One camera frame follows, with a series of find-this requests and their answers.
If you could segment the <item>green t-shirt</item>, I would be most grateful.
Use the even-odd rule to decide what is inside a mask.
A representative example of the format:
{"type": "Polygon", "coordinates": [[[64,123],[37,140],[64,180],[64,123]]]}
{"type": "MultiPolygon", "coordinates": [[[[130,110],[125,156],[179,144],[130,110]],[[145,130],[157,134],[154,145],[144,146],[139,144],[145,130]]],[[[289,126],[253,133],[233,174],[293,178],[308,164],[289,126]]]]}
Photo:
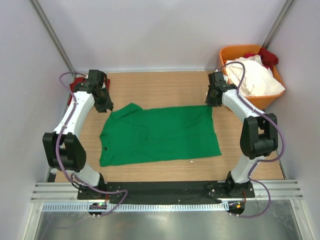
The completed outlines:
{"type": "Polygon", "coordinates": [[[130,103],[109,115],[100,141],[101,167],[221,155],[206,105],[143,109],[130,103]]]}

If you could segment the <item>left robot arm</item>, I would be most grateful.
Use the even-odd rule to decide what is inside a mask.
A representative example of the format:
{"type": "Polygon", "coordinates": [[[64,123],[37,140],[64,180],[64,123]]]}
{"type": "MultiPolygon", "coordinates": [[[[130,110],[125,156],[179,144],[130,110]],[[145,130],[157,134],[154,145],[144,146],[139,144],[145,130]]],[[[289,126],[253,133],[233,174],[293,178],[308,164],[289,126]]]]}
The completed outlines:
{"type": "Polygon", "coordinates": [[[47,162],[78,190],[79,199],[101,200],[107,195],[104,177],[87,163],[79,135],[91,108],[98,113],[113,110],[108,77],[103,71],[91,69],[69,93],[71,102],[62,120],[53,132],[42,137],[47,162]]]}

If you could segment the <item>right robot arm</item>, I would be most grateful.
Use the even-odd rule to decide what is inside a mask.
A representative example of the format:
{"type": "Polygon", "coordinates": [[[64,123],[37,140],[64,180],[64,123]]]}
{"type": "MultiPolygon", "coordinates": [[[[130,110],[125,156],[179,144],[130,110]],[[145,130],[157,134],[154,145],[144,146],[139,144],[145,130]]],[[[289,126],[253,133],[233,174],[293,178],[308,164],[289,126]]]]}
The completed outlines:
{"type": "Polygon", "coordinates": [[[234,84],[228,84],[221,71],[208,74],[205,104],[226,106],[242,121],[239,140],[242,156],[226,177],[223,194],[237,198],[250,188],[250,176],[257,165],[278,148],[277,117],[265,114],[242,97],[234,84]]]}

